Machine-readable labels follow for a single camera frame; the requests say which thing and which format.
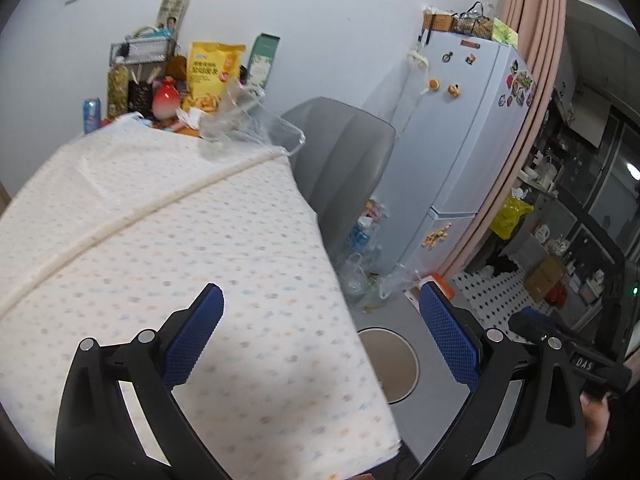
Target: pink curtain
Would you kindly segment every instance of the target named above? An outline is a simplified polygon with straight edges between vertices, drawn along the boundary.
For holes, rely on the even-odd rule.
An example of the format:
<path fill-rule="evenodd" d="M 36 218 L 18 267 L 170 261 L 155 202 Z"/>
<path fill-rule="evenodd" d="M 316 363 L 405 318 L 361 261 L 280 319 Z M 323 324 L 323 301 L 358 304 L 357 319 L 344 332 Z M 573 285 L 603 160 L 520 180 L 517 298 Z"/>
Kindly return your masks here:
<path fill-rule="evenodd" d="M 450 278 L 465 265 L 504 200 L 538 134 L 551 99 L 564 37 L 566 0 L 504 0 L 499 17 L 518 33 L 518 51 L 537 83 L 536 94 L 500 175 L 480 211 L 440 267 Z"/>

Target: red bag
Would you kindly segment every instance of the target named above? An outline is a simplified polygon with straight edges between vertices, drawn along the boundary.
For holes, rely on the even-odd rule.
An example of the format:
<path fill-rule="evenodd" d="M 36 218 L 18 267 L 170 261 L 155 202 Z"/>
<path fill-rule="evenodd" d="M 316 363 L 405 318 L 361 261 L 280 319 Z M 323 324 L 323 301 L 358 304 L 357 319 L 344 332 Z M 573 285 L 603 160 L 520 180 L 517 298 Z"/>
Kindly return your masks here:
<path fill-rule="evenodd" d="M 566 301 L 566 289 L 562 283 L 556 283 L 553 288 L 545 296 L 545 300 L 549 305 L 557 308 L 564 307 Z"/>

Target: blue can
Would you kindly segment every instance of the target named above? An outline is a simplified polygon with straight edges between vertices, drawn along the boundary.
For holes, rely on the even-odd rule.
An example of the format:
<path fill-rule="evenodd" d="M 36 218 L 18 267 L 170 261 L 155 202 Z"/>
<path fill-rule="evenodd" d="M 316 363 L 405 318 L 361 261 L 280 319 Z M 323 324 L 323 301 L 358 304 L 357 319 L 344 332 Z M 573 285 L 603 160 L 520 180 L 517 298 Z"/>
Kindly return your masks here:
<path fill-rule="evenodd" d="M 85 99 L 82 104 L 82 120 L 84 134 L 90 134 L 100 128 L 100 99 Z"/>

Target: hand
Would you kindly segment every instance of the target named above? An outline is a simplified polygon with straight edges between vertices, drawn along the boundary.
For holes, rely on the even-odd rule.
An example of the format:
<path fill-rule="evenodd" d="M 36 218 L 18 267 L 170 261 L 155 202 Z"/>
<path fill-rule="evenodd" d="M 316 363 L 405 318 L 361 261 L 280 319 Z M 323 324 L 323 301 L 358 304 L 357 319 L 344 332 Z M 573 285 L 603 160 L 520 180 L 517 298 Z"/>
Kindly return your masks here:
<path fill-rule="evenodd" d="M 587 433 L 587 457 L 594 454 L 604 441 L 609 425 L 609 404 L 607 397 L 594 399 L 585 393 L 580 394 L 580 404 L 584 415 Z"/>

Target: clear plastic bag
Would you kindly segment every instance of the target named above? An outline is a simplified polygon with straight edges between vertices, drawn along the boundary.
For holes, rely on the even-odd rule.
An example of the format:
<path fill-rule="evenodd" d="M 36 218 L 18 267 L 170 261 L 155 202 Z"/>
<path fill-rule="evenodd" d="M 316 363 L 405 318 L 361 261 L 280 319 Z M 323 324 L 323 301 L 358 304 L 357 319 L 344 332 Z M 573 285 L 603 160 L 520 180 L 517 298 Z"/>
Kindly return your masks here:
<path fill-rule="evenodd" d="M 229 83 L 220 109 L 200 118 L 200 135 L 216 142 L 254 142 L 281 147 L 291 156 L 305 143 L 300 128 L 268 111 L 253 88 Z"/>
<path fill-rule="evenodd" d="M 261 88 L 247 87 L 237 79 L 226 84 L 218 111 L 200 118 L 200 135 L 204 139 L 220 140 L 247 120 L 247 113 L 264 97 Z"/>
<path fill-rule="evenodd" d="M 380 308 L 393 295 L 408 290 L 420 281 L 417 270 L 397 264 L 394 270 L 384 276 L 368 276 L 363 268 L 363 257 L 351 254 L 338 272 L 338 280 L 347 305 L 351 308 L 370 312 Z"/>

